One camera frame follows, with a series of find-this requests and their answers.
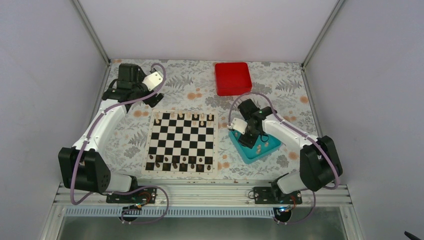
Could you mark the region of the floral patterned mat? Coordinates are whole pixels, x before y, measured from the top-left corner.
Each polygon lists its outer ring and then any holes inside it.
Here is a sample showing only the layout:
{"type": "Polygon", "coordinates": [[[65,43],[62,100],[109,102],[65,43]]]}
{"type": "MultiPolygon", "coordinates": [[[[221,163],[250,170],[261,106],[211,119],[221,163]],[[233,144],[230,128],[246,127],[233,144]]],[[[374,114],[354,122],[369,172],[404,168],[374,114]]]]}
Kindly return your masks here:
{"type": "MultiPolygon", "coordinates": [[[[310,134],[318,134],[299,63],[249,62],[247,65],[252,81],[250,98],[258,107],[273,105],[286,121],[310,134]]],[[[164,97],[156,106],[158,110],[212,111],[217,115],[216,179],[273,180],[299,167],[299,155],[285,146],[254,163],[242,161],[227,128],[228,116],[240,114],[230,110],[234,97],[216,93],[214,61],[162,60],[161,66],[166,71],[166,82],[160,90],[164,97]]],[[[137,102],[119,122],[102,155],[111,171],[142,177],[151,113],[149,106],[137,102]]]]}

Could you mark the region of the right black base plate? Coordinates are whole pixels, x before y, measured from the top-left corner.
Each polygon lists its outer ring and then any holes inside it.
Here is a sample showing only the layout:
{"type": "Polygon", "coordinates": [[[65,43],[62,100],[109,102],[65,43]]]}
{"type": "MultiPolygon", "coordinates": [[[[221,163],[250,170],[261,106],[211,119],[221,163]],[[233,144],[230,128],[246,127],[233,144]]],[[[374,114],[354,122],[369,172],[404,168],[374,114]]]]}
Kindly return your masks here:
{"type": "Polygon", "coordinates": [[[290,205],[302,204],[300,191],[282,193],[281,190],[273,190],[271,187],[256,186],[253,189],[253,199],[256,205],[290,205]]]}

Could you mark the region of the red square box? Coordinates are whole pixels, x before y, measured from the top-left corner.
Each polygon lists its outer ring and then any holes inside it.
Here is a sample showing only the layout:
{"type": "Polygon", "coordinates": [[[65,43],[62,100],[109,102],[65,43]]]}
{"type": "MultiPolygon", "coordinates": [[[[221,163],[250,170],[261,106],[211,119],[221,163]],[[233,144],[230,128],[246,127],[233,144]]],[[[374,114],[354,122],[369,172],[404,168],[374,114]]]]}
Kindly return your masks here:
{"type": "Polygon", "coordinates": [[[253,84],[246,62],[219,62],[214,65],[216,94],[239,96],[252,90],[253,84]]]}

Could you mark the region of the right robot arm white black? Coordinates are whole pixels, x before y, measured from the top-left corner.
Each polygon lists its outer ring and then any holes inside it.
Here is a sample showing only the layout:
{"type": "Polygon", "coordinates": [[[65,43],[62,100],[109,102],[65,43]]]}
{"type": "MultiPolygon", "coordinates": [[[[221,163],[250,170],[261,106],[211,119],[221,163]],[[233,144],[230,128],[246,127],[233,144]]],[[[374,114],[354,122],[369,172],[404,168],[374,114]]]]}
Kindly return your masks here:
{"type": "Polygon", "coordinates": [[[251,99],[238,105],[242,118],[234,118],[229,136],[243,162],[251,164],[285,145],[299,156],[299,170],[285,173],[269,187],[255,187],[258,204],[287,204],[301,190],[316,192],[335,182],[343,168],[332,138],[317,137],[282,119],[271,106],[260,109],[251,99]]]}

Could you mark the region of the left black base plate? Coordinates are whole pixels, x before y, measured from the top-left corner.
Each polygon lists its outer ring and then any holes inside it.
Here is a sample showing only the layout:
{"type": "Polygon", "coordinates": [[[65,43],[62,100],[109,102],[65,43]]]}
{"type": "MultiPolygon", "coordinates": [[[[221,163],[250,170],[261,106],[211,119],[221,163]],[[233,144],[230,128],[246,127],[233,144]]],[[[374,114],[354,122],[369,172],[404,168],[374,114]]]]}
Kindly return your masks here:
{"type": "Polygon", "coordinates": [[[156,201],[157,195],[156,187],[148,187],[138,192],[121,195],[121,194],[111,194],[106,197],[106,203],[108,204],[154,204],[156,201]]]}

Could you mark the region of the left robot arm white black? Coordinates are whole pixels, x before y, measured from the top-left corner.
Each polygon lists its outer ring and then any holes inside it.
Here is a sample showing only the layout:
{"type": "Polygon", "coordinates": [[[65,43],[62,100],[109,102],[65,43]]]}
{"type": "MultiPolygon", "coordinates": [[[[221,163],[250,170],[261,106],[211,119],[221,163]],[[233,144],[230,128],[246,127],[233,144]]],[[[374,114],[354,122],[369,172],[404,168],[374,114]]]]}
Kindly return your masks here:
{"type": "Polygon", "coordinates": [[[164,97],[159,90],[166,79],[165,70],[158,71],[154,63],[150,72],[133,63],[122,63],[118,76],[105,89],[99,110],[86,131],[73,146],[63,147],[58,153],[62,181],[66,188],[93,193],[119,192],[131,203],[139,197],[135,178],[112,172],[104,160],[109,139],[118,123],[134,103],[143,102],[155,107],[164,97]]]}

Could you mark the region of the dark chess pieces row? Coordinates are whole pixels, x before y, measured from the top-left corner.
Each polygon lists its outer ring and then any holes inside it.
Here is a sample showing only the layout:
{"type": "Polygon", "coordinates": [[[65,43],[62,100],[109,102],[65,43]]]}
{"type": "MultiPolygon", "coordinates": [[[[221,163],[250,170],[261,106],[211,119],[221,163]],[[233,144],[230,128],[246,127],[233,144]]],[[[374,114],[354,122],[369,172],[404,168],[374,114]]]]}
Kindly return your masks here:
{"type": "Polygon", "coordinates": [[[143,169],[161,173],[212,173],[214,160],[212,156],[149,154],[143,169]]]}

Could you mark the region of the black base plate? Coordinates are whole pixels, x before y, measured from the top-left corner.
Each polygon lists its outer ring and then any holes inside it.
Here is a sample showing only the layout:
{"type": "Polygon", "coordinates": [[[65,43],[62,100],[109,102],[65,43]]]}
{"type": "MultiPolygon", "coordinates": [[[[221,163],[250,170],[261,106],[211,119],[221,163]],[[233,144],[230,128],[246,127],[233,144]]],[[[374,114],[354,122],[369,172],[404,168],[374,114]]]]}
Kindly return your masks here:
{"type": "Polygon", "coordinates": [[[121,194],[111,194],[106,197],[106,203],[108,204],[154,204],[156,201],[157,195],[156,187],[148,187],[138,192],[121,195],[121,194]]]}
{"type": "Polygon", "coordinates": [[[290,205],[302,204],[300,191],[282,193],[281,190],[273,190],[271,187],[256,186],[253,189],[253,199],[256,205],[290,205]]]}

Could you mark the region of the light chess pieces in tray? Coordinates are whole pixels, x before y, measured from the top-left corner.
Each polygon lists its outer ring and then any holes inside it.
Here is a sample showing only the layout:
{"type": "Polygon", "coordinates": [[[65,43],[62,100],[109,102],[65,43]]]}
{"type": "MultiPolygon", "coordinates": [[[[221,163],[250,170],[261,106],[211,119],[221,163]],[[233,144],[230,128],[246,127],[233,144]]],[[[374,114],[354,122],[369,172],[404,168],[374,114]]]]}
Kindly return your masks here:
{"type": "Polygon", "coordinates": [[[265,142],[265,143],[261,143],[258,144],[256,147],[256,154],[259,155],[264,155],[266,154],[268,151],[270,150],[270,145],[269,142],[265,142]]]}

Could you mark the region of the teal tray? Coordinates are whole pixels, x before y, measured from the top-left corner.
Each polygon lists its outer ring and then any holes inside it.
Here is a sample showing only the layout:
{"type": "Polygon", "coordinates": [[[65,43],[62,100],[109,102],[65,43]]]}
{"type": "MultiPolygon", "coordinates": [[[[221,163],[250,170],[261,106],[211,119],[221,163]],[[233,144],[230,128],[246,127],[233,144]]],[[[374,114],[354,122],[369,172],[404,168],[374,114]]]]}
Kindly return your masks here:
{"type": "Polygon", "coordinates": [[[259,135],[253,147],[249,148],[240,143],[239,139],[242,136],[240,132],[230,130],[228,136],[245,164],[252,164],[265,158],[278,150],[282,144],[280,140],[272,135],[259,135]]]}

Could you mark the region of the black white chessboard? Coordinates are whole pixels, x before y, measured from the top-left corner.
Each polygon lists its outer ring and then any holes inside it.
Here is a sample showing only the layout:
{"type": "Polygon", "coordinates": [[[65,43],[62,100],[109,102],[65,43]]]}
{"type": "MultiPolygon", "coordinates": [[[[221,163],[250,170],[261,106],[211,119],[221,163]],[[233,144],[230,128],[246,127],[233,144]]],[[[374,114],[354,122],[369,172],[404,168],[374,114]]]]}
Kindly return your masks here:
{"type": "Polygon", "coordinates": [[[212,111],[155,109],[150,120],[141,172],[148,176],[172,178],[214,178],[218,174],[218,138],[218,119],[212,111]],[[160,113],[160,124],[156,124],[156,113],[160,113]],[[174,119],[171,119],[171,113],[175,113],[174,119]],[[179,113],[183,114],[183,119],[179,118],[179,113]],[[187,118],[187,113],[191,113],[191,119],[187,118]],[[208,115],[213,115],[212,120],[208,120],[208,115]],[[192,121],[197,121],[196,126],[192,126],[192,121]],[[200,126],[200,121],[204,122],[204,126],[200,126]],[[212,126],[207,126],[208,122],[212,122],[212,126]],[[146,171],[143,166],[149,155],[213,157],[214,170],[211,173],[146,171]]]}

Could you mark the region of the aluminium rail frame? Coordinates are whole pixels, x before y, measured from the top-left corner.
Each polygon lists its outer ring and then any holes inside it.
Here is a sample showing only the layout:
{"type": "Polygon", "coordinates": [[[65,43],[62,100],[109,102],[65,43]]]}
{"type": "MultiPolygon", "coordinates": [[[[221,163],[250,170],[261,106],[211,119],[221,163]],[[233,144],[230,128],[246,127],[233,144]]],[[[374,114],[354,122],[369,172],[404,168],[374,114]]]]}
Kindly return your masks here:
{"type": "MultiPolygon", "coordinates": [[[[155,180],[141,181],[141,185],[159,186],[168,194],[170,207],[255,207],[255,201],[248,197],[253,187],[266,187],[269,180],[155,180]]],[[[337,189],[322,188],[315,193],[317,207],[341,207],[352,205],[348,187],[340,185],[337,189]]],[[[297,207],[309,207],[313,203],[310,190],[301,192],[303,203],[297,207]]],[[[150,207],[167,205],[164,193],[159,190],[155,203],[150,207]]],[[[61,183],[53,200],[54,205],[70,206],[70,190],[61,183]]],[[[105,205],[106,196],[94,193],[80,206],[105,205]]]]}

